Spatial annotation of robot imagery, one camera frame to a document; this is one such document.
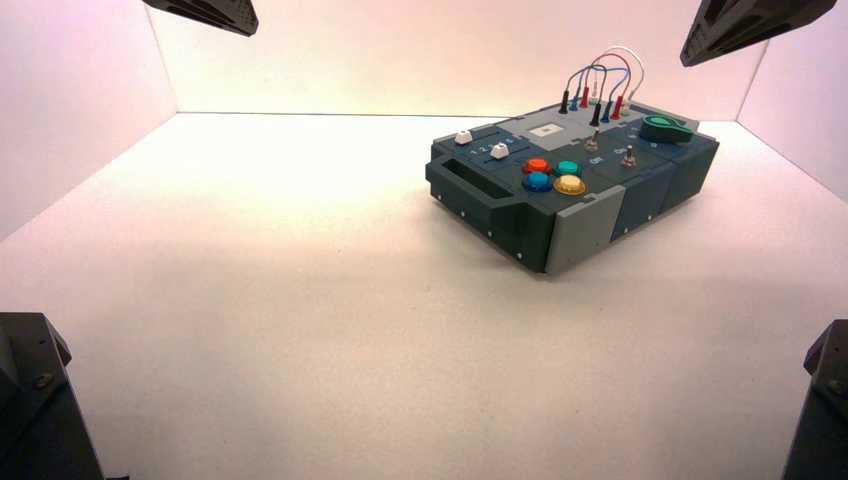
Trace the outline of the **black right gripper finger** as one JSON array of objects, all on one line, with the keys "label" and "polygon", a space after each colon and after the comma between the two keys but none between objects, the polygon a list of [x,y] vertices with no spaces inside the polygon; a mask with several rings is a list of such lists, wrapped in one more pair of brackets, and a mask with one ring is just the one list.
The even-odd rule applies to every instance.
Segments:
[{"label": "black right gripper finger", "polygon": [[804,27],[835,5],[835,0],[703,0],[681,48],[681,64],[694,67]]}]

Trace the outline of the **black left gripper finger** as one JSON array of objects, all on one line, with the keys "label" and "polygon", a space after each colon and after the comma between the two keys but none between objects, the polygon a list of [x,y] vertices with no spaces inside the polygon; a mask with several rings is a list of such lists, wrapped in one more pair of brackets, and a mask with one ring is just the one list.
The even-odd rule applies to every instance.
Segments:
[{"label": "black left gripper finger", "polygon": [[259,19],[249,0],[144,0],[154,9],[245,37],[254,35]]}]

